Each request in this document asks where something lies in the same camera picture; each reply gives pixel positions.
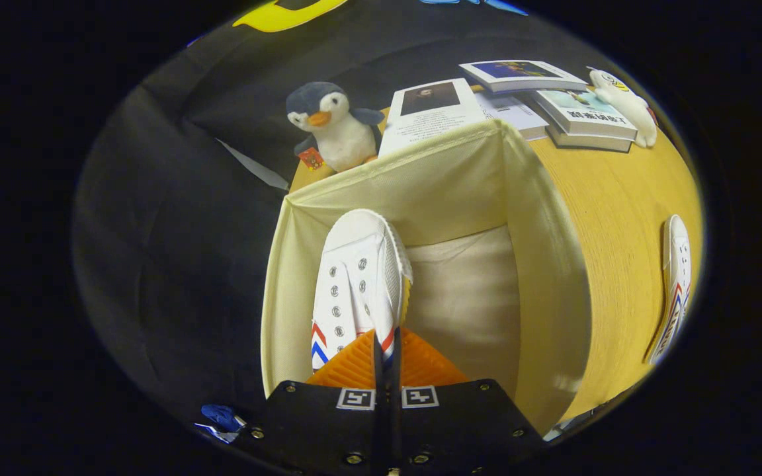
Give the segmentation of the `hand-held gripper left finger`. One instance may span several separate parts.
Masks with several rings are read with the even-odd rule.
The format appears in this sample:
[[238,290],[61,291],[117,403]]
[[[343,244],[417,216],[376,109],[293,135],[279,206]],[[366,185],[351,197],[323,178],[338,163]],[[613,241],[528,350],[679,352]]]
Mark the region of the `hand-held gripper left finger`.
[[375,387],[280,382],[239,432],[239,452],[278,475],[384,475]]

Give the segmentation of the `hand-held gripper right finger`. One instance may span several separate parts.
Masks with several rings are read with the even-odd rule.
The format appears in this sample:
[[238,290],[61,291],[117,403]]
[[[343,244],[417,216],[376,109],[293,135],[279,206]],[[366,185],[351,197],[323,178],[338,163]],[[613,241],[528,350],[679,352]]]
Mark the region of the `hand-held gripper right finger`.
[[391,367],[390,468],[401,475],[509,475],[545,449],[498,381],[472,379],[407,328]]

